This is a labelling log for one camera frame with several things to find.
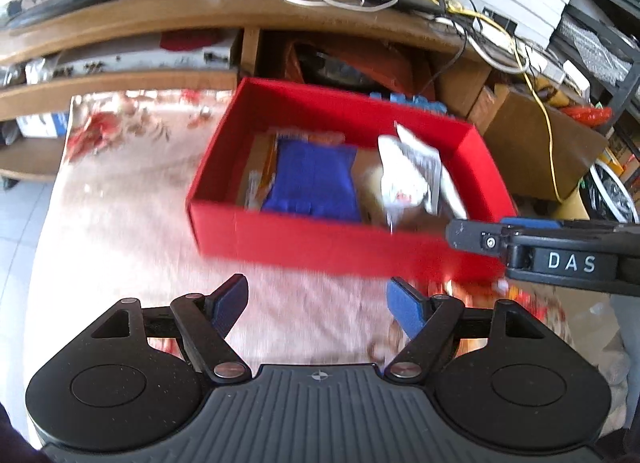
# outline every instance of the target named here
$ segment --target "wooden shelf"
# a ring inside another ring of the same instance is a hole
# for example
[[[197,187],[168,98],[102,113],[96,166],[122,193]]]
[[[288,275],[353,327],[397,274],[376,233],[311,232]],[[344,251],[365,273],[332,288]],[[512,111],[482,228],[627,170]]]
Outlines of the wooden shelf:
[[[284,0],[116,0],[21,30],[0,32],[0,64],[8,65],[94,42],[183,28],[307,30],[391,40],[456,53],[461,39],[398,10],[374,14]],[[480,61],[476,53],[470,58]]]
[[[97,73],[0,90],[0,120],[68,111],[74,95],[129,89],[235,89],[238,72],[161,69]]]
[[[0,176],[52,182],[60,168],[65,138],[21,138],[0,148]]]

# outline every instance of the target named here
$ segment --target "blue pouch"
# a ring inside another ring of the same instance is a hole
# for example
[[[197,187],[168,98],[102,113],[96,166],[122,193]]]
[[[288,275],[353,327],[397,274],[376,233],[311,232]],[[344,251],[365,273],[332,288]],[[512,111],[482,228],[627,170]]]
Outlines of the blue pouch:
[[[275,180],[262,209],[361,222],[351,179],[355,157],[352,146],[279,138]]]

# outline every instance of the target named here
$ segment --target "metal screw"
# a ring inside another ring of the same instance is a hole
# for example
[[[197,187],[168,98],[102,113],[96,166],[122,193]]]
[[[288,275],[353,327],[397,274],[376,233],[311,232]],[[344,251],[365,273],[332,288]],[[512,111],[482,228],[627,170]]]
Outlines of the metal screw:
[[[223,362],[213,368],[216,376],[224,379],[238,378],[244,375],[244,366],[239,362]]]
[[[389,371],[396,378],[415,378],[420,375],[422,368],[413,362],[396,362]]]

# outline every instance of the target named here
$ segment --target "yellow cable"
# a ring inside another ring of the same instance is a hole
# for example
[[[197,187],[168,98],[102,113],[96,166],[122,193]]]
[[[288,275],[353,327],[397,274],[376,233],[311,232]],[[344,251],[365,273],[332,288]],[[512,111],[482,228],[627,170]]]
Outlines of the yellow cable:
[[[433,1],[436,4],[439,3],[439,0],[431,0],[431,1]],[[450,13],[458,14],[460,16],[478,18],[479,20],[482,20],[483,22],[489,24],[490,26],[494,27],[496,30],[499,30],[505,36],[507,36],[510,40],[511,47],[513,49],[513,55],[516,58],[516,62],[518,63],[519,68],[522,69],[522,61],[520,60],[520,54],[518,53],[518,47],[516,45],[515,39],[513,39],[513,37],[510,36],[507,30],[505,30],[502,26],[500,26],[500,24],[496,23],[494,20],[492,20],[491,18],[487,17],[484,14],[479,14],[474,10],[467,10],[466,8],[464,8],[464,6],[460,2],[457,2],[455,0],[446,0],[446,5],[447,5],[447,10]],[[524,76],[524,80],[527,83],[527,86],[529,87],[529,90],[531,91],[531,95],[533,96],[533,99],[536,101],[536,103],[538,103],[538,106],[540,106],[540,109],[542,110],[542,113],[545,116],[546,129],[549,133],[549,163],[551,166],[551,179],[554,182],[554,192],[556,194],[556,199],[558,199],[559,202],[562,202],[562,198],[560,198],[560,194],[558,193],[558,183],[556,183],[556,167],[554,166],[554,136],[551,130],[551,120],[549,119],[549,113],[546,110],[545,104],[543,104],[542,100],[540,100],[540,97],[538,97],[538,94],[536,93],[536,90],[534,89],[529,79],[529,75],[527,75],[527,73],[525,72],[523,73],[523,76]]]

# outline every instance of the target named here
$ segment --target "red box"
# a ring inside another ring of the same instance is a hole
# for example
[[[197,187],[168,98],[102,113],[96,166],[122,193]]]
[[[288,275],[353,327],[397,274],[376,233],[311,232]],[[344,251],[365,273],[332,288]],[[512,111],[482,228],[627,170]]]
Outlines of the red box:
[[[507,189],[475,127],[408,106],[343,91],[246,78],[213,136],[187,197],[202,255],[410,281],[488,281],[496,260],[450,249],[443,237],[390,234],[381,228],[236,206],[255,133],[273,127],[342,132],[346,143],[375,149],[394,122],[438,148],[471,219],[515,215]]]

